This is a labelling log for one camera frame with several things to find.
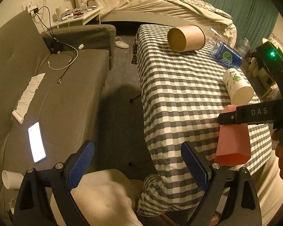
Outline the large water jug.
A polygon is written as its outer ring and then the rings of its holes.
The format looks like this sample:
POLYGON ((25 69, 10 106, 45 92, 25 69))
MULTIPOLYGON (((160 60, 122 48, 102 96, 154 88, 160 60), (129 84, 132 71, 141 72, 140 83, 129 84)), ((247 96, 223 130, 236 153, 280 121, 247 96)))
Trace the large water jug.
POLYGON ((242 58, 244 58, 250 50, 249 40, 247 38, 241 39, 237 43, 235 50, 242 58))

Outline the checkered tablecloth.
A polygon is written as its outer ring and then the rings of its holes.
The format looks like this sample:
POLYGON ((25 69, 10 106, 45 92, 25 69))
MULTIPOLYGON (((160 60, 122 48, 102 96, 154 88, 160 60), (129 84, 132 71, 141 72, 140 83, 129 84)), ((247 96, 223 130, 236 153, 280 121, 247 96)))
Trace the checkered tablecloth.
POLYGON ((180 148, 185 141, 208 160, 215 158, 219 113, 230 103, 223 82, 225 67, 211 55, 206 39, 196 52, 174 52, 168 26, 143 24, 133 45, 144 115, 144 137, 157 171, 144 180, 137 212, 157 216, 198 206, 204 192, 197 187, 180 148))

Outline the bed with white frame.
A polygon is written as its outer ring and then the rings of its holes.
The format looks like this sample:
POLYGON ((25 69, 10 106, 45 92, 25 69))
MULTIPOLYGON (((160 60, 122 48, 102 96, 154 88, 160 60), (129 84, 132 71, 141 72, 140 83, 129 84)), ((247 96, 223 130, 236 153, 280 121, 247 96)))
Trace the bed with white frame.
POLYGON ((237 29, 233 20, 215 14, 204 17, 185 7, 161 0, 87 0, 101 9, 102 21, 133 21, 162 24, 166 26, 188 26, 195 24, 206 33, 212 27, 221 34, 225 42, 234 46, 237 29))

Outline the wall power strip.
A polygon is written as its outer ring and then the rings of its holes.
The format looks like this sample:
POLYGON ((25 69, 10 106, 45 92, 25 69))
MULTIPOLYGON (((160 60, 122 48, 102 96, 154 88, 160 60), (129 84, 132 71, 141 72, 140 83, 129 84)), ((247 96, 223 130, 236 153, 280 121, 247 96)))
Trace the wall power strip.
POLYGON ((35 14, 34 11, 37 8, 39 8, 39 6, 36 5, 36 4, 33 4, 32 1, 25 2, 21 6, 22 6, 22 10, 27 10, 28 13, 31 15, 31 17, 34 16, 34 14, 35 14))

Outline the white cup on sofa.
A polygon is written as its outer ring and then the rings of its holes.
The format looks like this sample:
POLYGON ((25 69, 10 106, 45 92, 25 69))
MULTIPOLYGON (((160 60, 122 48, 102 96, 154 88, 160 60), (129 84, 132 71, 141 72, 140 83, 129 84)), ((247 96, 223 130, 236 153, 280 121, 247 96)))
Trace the white cup on sofa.
POLYGON ((21 173, 15 173, 12 171, 3 170, 2 182, 6 189, 19 190, 23 181, 24 176, 21 173))

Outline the white paper cup with print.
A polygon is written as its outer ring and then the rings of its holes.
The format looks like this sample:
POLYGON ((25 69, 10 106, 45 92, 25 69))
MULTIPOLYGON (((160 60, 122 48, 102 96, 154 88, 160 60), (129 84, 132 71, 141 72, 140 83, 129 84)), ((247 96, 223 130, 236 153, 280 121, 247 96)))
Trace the white paper cup with print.
POLYGON ((228 69, 223 74, 223 82, 232 105, 247 105, 252 100, 253 88, 236 69, 228 69))

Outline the grey sofa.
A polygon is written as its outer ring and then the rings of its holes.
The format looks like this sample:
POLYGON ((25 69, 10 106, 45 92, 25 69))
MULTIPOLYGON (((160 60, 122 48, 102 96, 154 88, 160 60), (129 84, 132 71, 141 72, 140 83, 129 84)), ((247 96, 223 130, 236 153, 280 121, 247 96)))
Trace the grey sofa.
POLYGON ((52 39, 39 33, 31 16, 21 12, 0 28, 0 217, 7 218, 15 196, 3 185, 1 173, 34 166, 48 169, 65 161, 86 140, 96 139, 102 88, 113 65, 116 29, 109 24, 54 30, 65 46, 50 50, 52 39), (13 117, 31 78, 45 73, 19 124, 13 117), (39 122, 46 158, 32 159, 28 129, 39 122))

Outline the brown cardboard cup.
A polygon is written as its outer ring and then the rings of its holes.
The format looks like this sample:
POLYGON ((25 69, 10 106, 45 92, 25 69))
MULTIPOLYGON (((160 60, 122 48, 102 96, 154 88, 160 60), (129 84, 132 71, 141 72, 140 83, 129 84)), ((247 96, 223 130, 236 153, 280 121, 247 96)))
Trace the brown cardboard cup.
POLYGON ((178 53, 200 50, 206 42, 204 31, 196 25, 171 28, 167 40, 170 48, 178 53))

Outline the white folded paper strip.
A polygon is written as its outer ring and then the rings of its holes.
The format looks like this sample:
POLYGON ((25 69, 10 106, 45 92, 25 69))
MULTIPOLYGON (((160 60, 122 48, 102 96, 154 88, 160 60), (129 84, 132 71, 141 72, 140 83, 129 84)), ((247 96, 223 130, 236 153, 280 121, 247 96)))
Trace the white folded paper strip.
POLYGON ((21 98, 18 100, 16 109, 12 111, 13 117, 18 121, 19 124, 23 124, 24 117, 28 112, 29 106, 34 98, 36 90, 39 88, 42 80, 44 79, 45 73, 33 76, 27 86, 27 88, 22 93, 21 98))

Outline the slipper beside sofa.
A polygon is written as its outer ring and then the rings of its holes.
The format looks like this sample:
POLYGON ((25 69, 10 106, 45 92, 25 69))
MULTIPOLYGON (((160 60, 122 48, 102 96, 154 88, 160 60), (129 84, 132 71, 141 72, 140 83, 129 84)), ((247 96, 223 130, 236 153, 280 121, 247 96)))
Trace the slipper beside sofa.
POLYGON ((115 38, 115 46, 124 50, 129 48, 129 45, 125 43, 119 36, 115 38))

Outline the white bedside table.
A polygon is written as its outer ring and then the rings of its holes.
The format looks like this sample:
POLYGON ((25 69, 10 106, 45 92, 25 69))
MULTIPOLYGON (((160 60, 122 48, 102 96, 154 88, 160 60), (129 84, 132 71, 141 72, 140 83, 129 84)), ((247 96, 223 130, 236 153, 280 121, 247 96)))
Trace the white bedside table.
POLYGON ((52 28, 62 28, 62 27, 72 27, 72 26, 84 26, 91 21, 98 22, 101 24, 101 17, 100 17, 101 9, 96 8, 90 11, 84 12, 79 17, 71 17, 64 21, 57 21, 52 24, 52 28))

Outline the green curtain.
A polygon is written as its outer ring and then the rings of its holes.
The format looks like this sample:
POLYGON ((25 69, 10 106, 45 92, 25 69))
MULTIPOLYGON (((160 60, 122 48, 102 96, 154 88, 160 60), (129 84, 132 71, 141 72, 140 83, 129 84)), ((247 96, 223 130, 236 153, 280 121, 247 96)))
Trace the green curtain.
POLYGON ((254 50, 263 38, 269 38, 278 10, 270 0, 203 0, 231 15, 237 28, 237 41, 249 40, 254 50))

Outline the smartphone with lit screen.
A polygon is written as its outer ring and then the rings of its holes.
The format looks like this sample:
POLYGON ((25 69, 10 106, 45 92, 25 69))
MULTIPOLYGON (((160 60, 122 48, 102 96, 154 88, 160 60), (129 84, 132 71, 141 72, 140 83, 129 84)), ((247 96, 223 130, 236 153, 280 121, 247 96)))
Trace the smartphone with lit screen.
POLYGON ((36 122, 31 127, 29 127, 28 137, 34 163, 38 163, 44 160, 46 158, 46 151, 43 144, 39 122, 36 122))

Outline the pink faceted cup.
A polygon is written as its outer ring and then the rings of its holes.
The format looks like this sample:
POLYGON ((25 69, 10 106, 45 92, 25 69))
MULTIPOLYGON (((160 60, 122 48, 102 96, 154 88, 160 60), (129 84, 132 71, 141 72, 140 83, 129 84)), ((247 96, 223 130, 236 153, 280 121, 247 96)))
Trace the pink faceted cup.
POLYGON ((251 158, 247 124, 220 125, 214 162, 221 166, 243 165, 251 158))

